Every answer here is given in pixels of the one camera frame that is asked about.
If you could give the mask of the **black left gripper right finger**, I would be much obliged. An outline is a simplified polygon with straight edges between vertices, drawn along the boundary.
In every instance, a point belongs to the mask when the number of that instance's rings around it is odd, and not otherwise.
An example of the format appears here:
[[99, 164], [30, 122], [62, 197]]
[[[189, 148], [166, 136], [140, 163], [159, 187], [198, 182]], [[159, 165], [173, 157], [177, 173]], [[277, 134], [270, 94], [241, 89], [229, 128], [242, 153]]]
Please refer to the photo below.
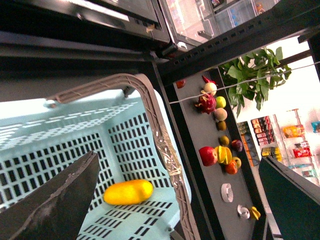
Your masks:
[[320, 238], [320, 187], [276, 159], [258, 168], [264, 192], [284, 240]]

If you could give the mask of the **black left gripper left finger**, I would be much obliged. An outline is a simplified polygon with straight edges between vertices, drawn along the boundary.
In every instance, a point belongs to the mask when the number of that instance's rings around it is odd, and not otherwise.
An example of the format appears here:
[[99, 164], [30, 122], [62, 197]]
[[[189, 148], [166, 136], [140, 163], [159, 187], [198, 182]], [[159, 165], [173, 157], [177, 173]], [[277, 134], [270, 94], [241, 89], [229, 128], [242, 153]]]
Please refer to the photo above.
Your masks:
[[89, 151], [0, 214], [2, 240], [75, 240], [94, 196], [100, 171]]

